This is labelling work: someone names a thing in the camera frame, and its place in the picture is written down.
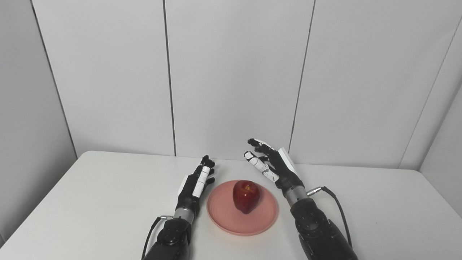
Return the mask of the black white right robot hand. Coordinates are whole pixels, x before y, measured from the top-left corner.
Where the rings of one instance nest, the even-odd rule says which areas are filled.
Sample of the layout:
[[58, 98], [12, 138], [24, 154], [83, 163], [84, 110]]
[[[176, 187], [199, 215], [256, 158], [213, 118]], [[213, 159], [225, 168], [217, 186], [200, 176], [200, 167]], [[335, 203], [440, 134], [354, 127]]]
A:
[[284, 148], [272, 148], [266, 142], [254, 138], [247, 140], [254, 151], [262, 153], [256, 156], [248, 150], [244, 158], [256, 168], [263, 176], [272, 181], [286, 197], [292, 190], [305, 190], [305, 185], [296, 173], [294, 165]]

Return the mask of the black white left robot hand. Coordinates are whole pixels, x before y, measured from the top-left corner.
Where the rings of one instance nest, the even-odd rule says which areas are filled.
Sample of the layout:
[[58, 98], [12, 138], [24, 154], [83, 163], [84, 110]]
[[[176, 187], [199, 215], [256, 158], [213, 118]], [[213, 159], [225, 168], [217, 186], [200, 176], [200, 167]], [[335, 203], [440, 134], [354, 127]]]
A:
[[209, 155], [203, 156], [201, 162], [192, 174], [185, 176], [182, 187], [178, 195], [178, 203], [175, 210], [184, 209], [197, 217], [200, 211], [200, 201], [203, 191], [215, 182], [211, 175], [215, 172], [213, 169], [215, 162], [210, 159]]

